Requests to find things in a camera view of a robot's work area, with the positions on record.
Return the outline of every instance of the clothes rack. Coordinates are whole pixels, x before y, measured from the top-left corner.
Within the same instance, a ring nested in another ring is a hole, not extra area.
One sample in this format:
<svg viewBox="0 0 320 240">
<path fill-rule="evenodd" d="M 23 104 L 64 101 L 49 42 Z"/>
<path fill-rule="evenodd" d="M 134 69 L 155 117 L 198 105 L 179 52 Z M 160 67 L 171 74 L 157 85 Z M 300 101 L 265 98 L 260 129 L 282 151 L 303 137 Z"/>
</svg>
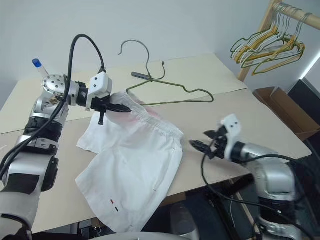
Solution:
<svg viewBox="0 0 320 240">
<path fill-rule="evenodd" d="M 279 4 L 279 3 L 282 3 L 282 0 L 270 0 L 268 8 L 265 12 L 263 20 L 262 20 L 260 27 L 258 29 L 258 32 L 262 32 L 262 31 L 268 30 L 270 28 L 270 26 L 272 24 L 273 12 L 276 11 L 277 4 Z M 306 14 L 306 12 L 304 12 L 302 10 L 298 10 L 298 11 L 293 12 L 290 10 L 290 8 L 286 8 L 283 11 L 283 14 L 288 17 L 291 17 L 295 20 L 300 21 L 303 18 L 303 16 Z M 309 25 L 317 30 L 320 30 L 320 17 L 317 17 L 315 15 L 310 15 L 306 19 L 304 24 Z M 249 71 L 250 71 L 250 67 L 242 69 L 237 76 L 238 80 L 240 80 L 241 82 L 244 82 Z"/>
</svg>

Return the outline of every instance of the robotic arm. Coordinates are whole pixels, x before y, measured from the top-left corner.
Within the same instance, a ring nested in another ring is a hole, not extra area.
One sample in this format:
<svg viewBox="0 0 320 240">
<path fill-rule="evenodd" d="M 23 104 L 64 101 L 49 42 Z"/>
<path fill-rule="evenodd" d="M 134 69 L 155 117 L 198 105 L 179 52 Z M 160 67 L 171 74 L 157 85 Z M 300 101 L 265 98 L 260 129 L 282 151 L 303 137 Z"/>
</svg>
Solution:
<svg viewBox="0 0 320 240">
<path fill-rule="evenodd" d="M 266 147 L 239 141 L 240 132 L 241 124 L 237 117 L 231 114 L 221 121 L 218 131 L 204 133 L 215 140 L 215 151 L 212 152 L 209 146 L 198 140 L 192 140 L 190 143 L 198 151 L 207 153 L 210 159 L 218 157 L 242 164 L 254 177 L 259 203 L 277 210 L 278 213 L 296 222 L 296 187 L 293 172 L 279 158 L 266 157 L 247 161 L 258 156 L 277 153 Z M 262 207 L 257 225 L 262 230 L 262 239 L 302 239 L 299 229 Z"/>
<path fill-rule="evenodd" d="M 16 145 L 29 139 L 51 117 L 61 101 L 65 77 L 49 75 L 38 59 L 33 63 L 42 74 L 43 93 L 36 100 L 24 133 Z M 100 125 L 103 125 L 106 110 L 127 113 L 131 110 L 119 104 L 110 103 L 112 80 L 105 71 L 99 71 L 91 78 L 89 88 L 82 82 L 71 82 L 67 101 L 56 118 L 20 152 L 9 166 L 2 181 L 0 192 L 0 239 L 11 236 L 13 239 L 31 239 L 41 192 L 50 190 L 58 172 L 59 138 L 66 122 L 69 105 L 82 106 L 87 111 L 100 112 Z"/>
</svg>

